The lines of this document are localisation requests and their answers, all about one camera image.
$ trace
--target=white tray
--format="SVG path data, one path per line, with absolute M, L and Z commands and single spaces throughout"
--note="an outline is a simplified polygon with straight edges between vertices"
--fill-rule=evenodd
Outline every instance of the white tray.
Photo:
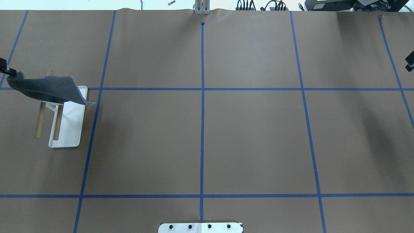
M 88 87 L 78 86 L 82 96 L 86 99 Z M 76 147 L 79 146 L 80 136 L 82 133 L 83 116 L 85 114 L 85 105 L 77 104 L 72 101 L 65 102 L 63 105 L 62 122 L 60 124 L 59 140 L 53 140 L 53 131 L 55 129 L 57 111 L 53 118 L 51 136 L 49 138 L 49 147 Z

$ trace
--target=dark gray towel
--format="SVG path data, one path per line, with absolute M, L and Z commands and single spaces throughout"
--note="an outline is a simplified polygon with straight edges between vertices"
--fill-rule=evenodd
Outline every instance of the dark gray towel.
M 79 91 L 72 77 L 46 76 L 38 79 L 26 79 L 24 72 L 18 72 L 16 77 L 8 76 L 10 87 L 26 96 L 43 101 L 63 104 L 72 101 L 78 104 L 91 105 Z

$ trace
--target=blue tape line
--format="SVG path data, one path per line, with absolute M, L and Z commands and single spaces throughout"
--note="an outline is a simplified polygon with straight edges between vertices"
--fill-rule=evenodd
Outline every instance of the blue tape line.
M 292 25 L 293 42 L 294 42 L 294 45 L 295 45 L 296 63 L 298 65 L 299 80 L 301 82 L 303 107 L 304 107 L 304 110 L 305 110 L 306 125 L 307 125 L 307 128 L 308 128 L 310 152 L 312 154 L 313 172 L 315 174 L 316 190 L 318 192 L 318 201 L 319 201 L 320 218 L 321 218 L 321 221 L 322 221 L 322 230 L 323 230 L 324 233 L 326 233 L 325 215 L 323 213 L 322 197 L 320 196 L 318 168 L 316 167 L 315 151 L 313 149 L 312 132 L 310 130 L 311 129 L 311 124 L 309 122 L 308 106 L 306 104 L 305 88 L 303 86 L 301 63 L 299 61 L 298 45 L 296 43 L 295 26 L 294 26 L 294 22 L 293 22 L 292 11 L 290 11 L 289 13 L 290 13 L 290 22 L 291 22 L 291 25 Z
M 204 220 L 204 21 L 201 22 L 201 137 L 200 137 L 200 222 Z
M 203 198 L 316 198 L 316 197 L 414 197 L 414 193 L 329 193 L 329 194 L 204 194 Z M 66 194 L 0 194 L 0 198 L 80 198 Z M 82 198 L 157 199 L 199 198 L 199 194 L 90 194 Z
M 168 88 L 168 87 L 103 87 L 103 88 L 91 88 L 91 90 L 108 90 L 108 91 L 129 91 L 129 90 L 143 90 L 143 91 L 201 91 L 201 88 L 191 88 L 191 87 L 178 87 L 178 88 Z
M 314 88 L 306 87 L 305 91 L 399 91 L 399 88 Z
M 80 195 L 64 194 L 0 194 L 0 198 L 79 198 Z
M 27 10 L 26 13 L 24 14 L 22 24 L 20 25 L 19 33 L 17 33 L 17 37 L 16 37 L 16 40 L 14 41 L 12 51 L 10 52 L 9 60 L 7 60 L 9 65 L 12 62 L 14 50 L 16 49 L 17 42 L 19 41 L 19 38 L 20 38 L 20 34 L 22 34 L 23 26 L 24 26 L 24 23 L 26 22 L 26 18 L 27 18 L 28 13 L 29 13 L 29 11 Z M 3 76 L 1 77 L 1 81 L 0 81 L 0 87 L 3 86 L 3 82 L 4 82 L 5 77 L 6 77 L 6 74 L 3 74 Z
M 398 86 L 400 87 L 400 90 L 401 90 L 402 99 L 404 100 L 405 108 L 407 109 L 407 113 L 408 113 L 408 116 L 409 116 L 410 121 L 411 121 L 411 126 L 414 129 L 414 120 L 413 120 L 413 117 L 411 115 L 411 111 L 410 111 L 410 107 L 408 106 L 407 99 L 405 98 L 404 90 L 402 88 L 400 78 L 398 77 L 397 69 L 395 68 L 394 59 L 392 58 L 392 55 L 391 55 L 391 52 L 390 52 L 390 48 L 388 47 L 387 39 L 385 37 L 385 32 L 384 32 L 384 28 L 383 28 L 382 18 L 383 18 L 383 16 L 380 15 L 378 17 L 378 21 L 380 23 L 381 33 L 383 34 L 383 39 L 384 39 L 385 47 L 387 49 L 388 56 L 390 57 L 391 65 L 392 65 L 392 68 L 394 70 L 394 74 L 395 74 L 395 77 L 397 79 Z
M 126 195 L 83 195 L 83 198 L 135 198 L 135 199 L 148 199 L 148 198 L 199 198 L 198 194 L 126 194 Z
M 318 197 L 318 194 L 205 194 L 204 198 L 289 198 Z
M 321 197 L 414 197 L 414 193 L 333 193 Z
M 116 16 L 116 10 L 113 11 L 113 16 L 112 16 L 111 31 L 109 32 L 108 46 L 106 48 L 106 55 L 105 55 L 105 63 L 103 64 L 104 66 L 103 66 L 103 70 L 102 70 L 101 86 L 100 86 L 101 89 L 103 87 L 104 80 L 105 80 L 106 65 L 107 65 L 108 57 L 109 57 L 109 50 L 111 48 L 111 40 L 112 40 L 113 26 L 114 26 L 114 23 L 115 23 L 115 16 Z M 98 112 L 99 112 L 99 105 L 101 103 L 101 96 L 102 96 L 102 90 L 99 91 L 98 100 L 96 102 L 94 123 L 92 125 L 91 139 L 89 141 L 88 155 L 86 157 L 85 170 L 84 170 L 84 173 L 83 173 L 82 187 L 81 187 L 81 191 L 80 191 L 80 198 L 79 198 L 79 204 L 78 204 L 78 209 L 77 209 L 77 213 L 76 213 L 75 226 L 73 228 L 73 233 L 77 232 L 77 226 L 78 226 L 78 223 L 79 223 L 79 216 L 80 216 L 80 211 L 81 211 L 81 208 L 82 208 L 83 193 L 85 191 L 86 177 L 87 177 L 87 174 L 88 174 L 89 160 L 90 160 L 90 157 L 91 157 L 92 145 L 93 145 L 93 142 L 94 142 L 96 121 L 98 119 Z
M 334 87 L 304 87 L 305 91 L 400 91 L 400 88 L 334 88 Z M 88 90 L 149 90 L 149 91 L 301 91 L 300 87 L 89 87 Z M 414 88 L 403 88 L 403 90 L 413 91 Z
M 254 88 L 254 87 L 218 87 L 205 88 L 206 91 L 300 91 L 301 88 L 283 88 L 283 87 L 269 87 L 269 88 Z

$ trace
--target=metal bracket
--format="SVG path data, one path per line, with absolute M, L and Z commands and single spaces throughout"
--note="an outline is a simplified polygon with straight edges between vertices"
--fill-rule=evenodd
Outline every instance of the metal bracket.
M 407 61 L 408 65 L 405 66 L 405 68 L 407 69 L 408 72 L 411 72 L 414 70 L 414 51 L 412 51 L 410 53 L 410 55 L 408 55 L 408 57 L 405 58 L 405 60 Z
M 158 233 L 243 233 L 243 223 L 163 223 Z
M 0 58 L 0 73 L 4 73 L 4 74 L 10 75 L 12 77 L 17 76 L 17 71 L 14 70 L 14 69 L 11 69 L 7 65 L 7 61 L 3 58 Z
M 194 13 L 196 15 L 210 14 L 210 0 L 195 0 Z

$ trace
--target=wooden dowel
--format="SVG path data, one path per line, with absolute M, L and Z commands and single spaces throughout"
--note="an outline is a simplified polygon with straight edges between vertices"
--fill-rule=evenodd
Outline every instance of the wooden dowel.
M 58 105 L 58 115 L 56 116 L 55 131 L 53 132 L 53 140 L 59 140 L 60 124 L 62 123 L 63 105 Z
M 34 138 L 40 138 L 42 134 L 43 117 L 45 116 L 45 102 L 40 102 L 39 115 L 37 116 L 36 132 Z

